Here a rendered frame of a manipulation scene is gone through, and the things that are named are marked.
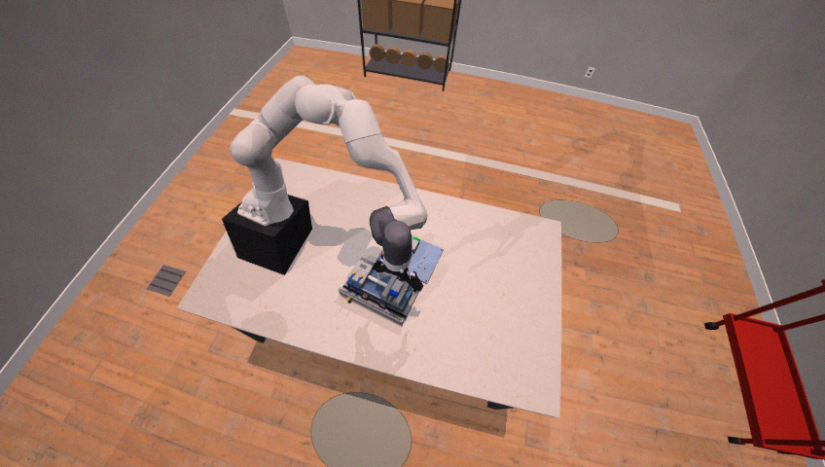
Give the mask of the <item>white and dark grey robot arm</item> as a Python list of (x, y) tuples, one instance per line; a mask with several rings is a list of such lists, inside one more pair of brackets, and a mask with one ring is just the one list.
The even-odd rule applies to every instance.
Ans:
[(386, 170), (397, 180), (404, 200), (374, 210), (369, 220), (374, 240), (385, 250), (384, 264), (403, 273), (411, 262), (411, 230), (421, 229), (428, 215), (398, 151), (384, 141), (370, 104), (356, 99), (349, 90), (318, 86), (306, 76), (296, 76), (276, 92), (262, 111), (230, 146), (235, 161), (247, 166), (253, 179), (253, 191), (244, 196), (243, 207), (238, 207), (237, 214), (264, 226), (289, 218), (294, 210), (281, 165), (271, 156), (272, 149), (302, 119), (318, 125), (331, 122), (341, 129), (344, 144), (357, 165)]

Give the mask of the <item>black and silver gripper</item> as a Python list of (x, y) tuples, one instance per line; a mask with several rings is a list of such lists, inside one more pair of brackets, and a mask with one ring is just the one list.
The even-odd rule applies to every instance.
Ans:
[[(378, 262), (379, 261), (379, 262)], [(416, 272), (410, 272), (408, 268), (404, 269), (403, 273), (399, 271), (392, 271), (386, 267), (383, 262), (383, 257), (381, 257), (377, 262), (374, 263), (372, 269), (375, 269), (377, 272), (377, 279), (380, 280), (383, 276), (384, 272), (390, 272), (391, 274), (400, 276), (403, 280), (405, 280), (411, 287), (412, 287), (412, 296), (414, 296), (415, 292), (418, 290), (421, 292), (423, 288), (423, 284), (421, 283), (420, 279), (416, 275)]]

